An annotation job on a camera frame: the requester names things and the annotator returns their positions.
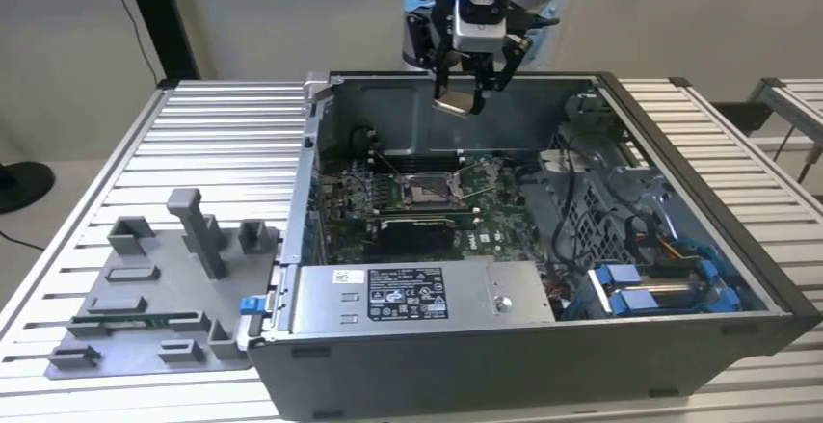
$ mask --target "motherboard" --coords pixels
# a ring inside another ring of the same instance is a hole
[[[544,260],[521,172],[498,153],[417,161],[373,153],[324,173],[328,263]]]

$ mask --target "white wall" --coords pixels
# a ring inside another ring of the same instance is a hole
[[[400,0],[177,2],[205,77],[400,67]],[[760,76],[823,76],[821,3],[572,0],[553,68],[681,75],[741,98]],[[0,154],[105,157],[152,90],[118,0],[0,0],[0,63]]]
[[[684,76],[713,99],[760,77],[823,77],[823,0],[572,0],[554,69]]]
[[[402,0],[177,0],[197,61],[224,78],[400,69]]]
[[[153,87],[118,0],[0,0],[0,63],[0,143],[108,156]]]

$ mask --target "aluminum extrusion table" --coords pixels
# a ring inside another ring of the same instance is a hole
[[[823,309],[823,207],[690,87],[674,87],[666,79],[622,83]],[[285,230],[304,107],[302,83],[194,81],[154,92],[0,314],[0,419],[277,421],[253,369],[66,381],[50,381],[42,373],[46,354],[65,332],[62,322],[76,313],[105,261],[105,235],[118,216],[144,215],[153,228],[176,228],[162,205],[168,192],[198,187],[202,212],[214,214],[225,226],[254,218]],[[390,421],[709,423],[819,421],[821,415],[817,329],[777,355],[737,362],[688,399]]]

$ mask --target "black stand base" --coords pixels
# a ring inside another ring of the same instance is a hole
[[[42,163],[24,161],[0,165],[0,214],[37,201],[53,186],[53,172]]]

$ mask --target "yellow wire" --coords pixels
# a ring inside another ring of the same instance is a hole
[[[680,252],[670,245],[668,245],[668,242],[662,240],[662,237],[657,237],[657,240],[660,240],[660,243],[662,243],[662,246],[665,247],[665,249],[669,250],[674,256],[677,256],[677,259],[685,258],[685,256],[680,254]]]

